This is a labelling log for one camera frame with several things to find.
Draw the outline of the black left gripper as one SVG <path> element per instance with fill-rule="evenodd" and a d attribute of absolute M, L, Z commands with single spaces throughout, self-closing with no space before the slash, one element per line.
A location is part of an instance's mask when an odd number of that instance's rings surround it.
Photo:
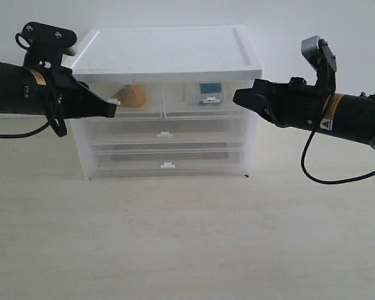
<path fill-rule="evenodd" d="M 78 81 L 70 69 L 26 67 L 24 102 L 29 114 L 48 118 L 81 119 L 114 118 L 117 105 L 100 98 L 90 87 Z"/>

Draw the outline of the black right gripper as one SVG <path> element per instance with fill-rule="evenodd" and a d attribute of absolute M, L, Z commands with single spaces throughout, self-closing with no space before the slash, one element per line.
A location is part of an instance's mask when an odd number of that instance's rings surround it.
<path fill-rule="evenodd" d="M 331 88 L 306 84 L 301 77 L 288 83 L 256 79 L 250 89 L 238 89 L 233 103 L 279 128 L 315 130 L 321 122 Z"/>

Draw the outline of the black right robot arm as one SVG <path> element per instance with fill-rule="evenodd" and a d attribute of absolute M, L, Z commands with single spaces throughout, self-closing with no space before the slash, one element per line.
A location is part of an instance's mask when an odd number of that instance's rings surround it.
<path fill-rule="evenodd" d="M 251 88 L 236 90 L 233 101 L 277 127 L 316 130 L 375 150 L 375 94 L 332 94 L 292 77 L 288 83 L 256 79 Z"/>

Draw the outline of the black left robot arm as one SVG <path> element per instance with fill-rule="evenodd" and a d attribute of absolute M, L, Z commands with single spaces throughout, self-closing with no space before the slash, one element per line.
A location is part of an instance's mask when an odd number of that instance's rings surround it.
<path fill-rule="evenodd" d="M 16 66 L 0 61 L 0 113 L 44 115 L 59 109 L 56 117 L 79 119 L 113 118 L 117 106 L 101 99 L 89 87 L 76 80 L 66 67 Z"/>

